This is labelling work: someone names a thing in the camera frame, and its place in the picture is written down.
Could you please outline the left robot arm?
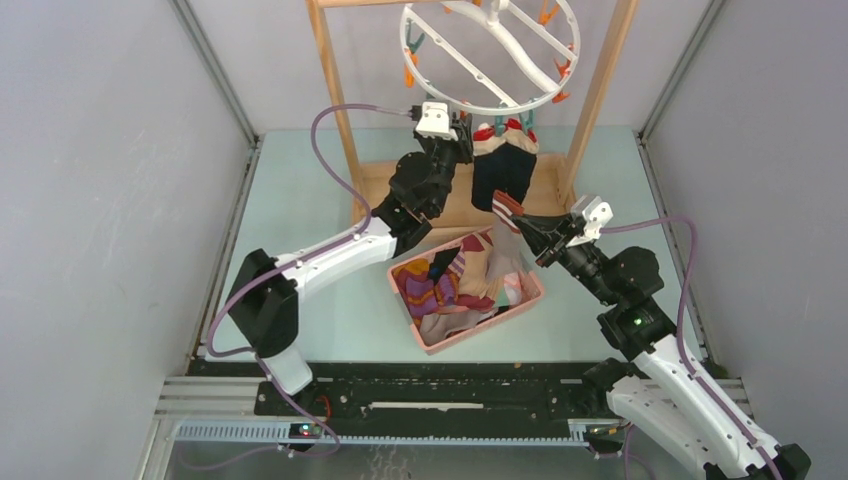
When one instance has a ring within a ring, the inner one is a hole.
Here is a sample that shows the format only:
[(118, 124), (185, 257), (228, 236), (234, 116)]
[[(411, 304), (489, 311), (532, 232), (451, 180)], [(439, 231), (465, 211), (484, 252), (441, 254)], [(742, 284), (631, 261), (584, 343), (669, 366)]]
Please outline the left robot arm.
[(257, 249), (240, 267), (223, 312), (279, 389), (278, 404), (292, 416), (308, 414), (316, 403), (312, 370), (295, 344), (301, 303), (421, 243), (444, 211), (457, 165), (473, 159), (472, 141), (458, 128), (414, 136), (421, 151), (398, 160), (388, 194), (360, 223), (299, 253), (271, 256)]

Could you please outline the navy santa sock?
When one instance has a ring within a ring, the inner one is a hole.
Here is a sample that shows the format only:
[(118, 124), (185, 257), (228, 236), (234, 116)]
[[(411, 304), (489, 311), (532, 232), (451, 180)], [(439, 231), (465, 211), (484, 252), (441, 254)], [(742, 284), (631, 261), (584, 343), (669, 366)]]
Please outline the navy santa sock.
[(507, 130), (503, 144), (498, 148), (506, 171), (507, 183), (503, 191), (518, 203), (523, 203), (530, 188), (537, 164), (539, 142), (533, 132)]
[(508, 171), (505, 168), (505, 140), (495, 129), (484, 123), (472, 135), (473, 175), (471, 203), (478, 210), (490, 212), (496, 191), (508, 192)]

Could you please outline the orange cuffed grey sock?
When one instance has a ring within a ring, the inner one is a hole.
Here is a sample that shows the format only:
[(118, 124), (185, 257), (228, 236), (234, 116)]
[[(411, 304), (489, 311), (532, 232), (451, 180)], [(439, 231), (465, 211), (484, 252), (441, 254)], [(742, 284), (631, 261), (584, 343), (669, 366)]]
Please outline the orange cuffed grey sock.
[(511, 273), (525, 272), (523, 237), (513, 221), (524, 214), (523, 207), (507, 193), (495, 190), (492, 198), (495, 221), (491, 230), (492, 250), (487, 260), (486, 279), (494, 281)]

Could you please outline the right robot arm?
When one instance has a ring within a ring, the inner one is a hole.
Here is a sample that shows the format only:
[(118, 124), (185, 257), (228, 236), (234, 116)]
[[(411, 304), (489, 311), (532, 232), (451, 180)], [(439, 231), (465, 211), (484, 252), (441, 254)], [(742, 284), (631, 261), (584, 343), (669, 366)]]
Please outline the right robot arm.
[(696, 479), (803, 479), (812, 461), (797, 444), (782, 444), (760, 428), (698, 362), (654, 299), (664, 286), (653, 251), (633, 246), (608, 256), (578, 214), (509, 217), (540, 267), (561, 265), (607, 311), (597, 321), (623, 361), (588, 370), (585, 411), (612, 413), (663, 447)]

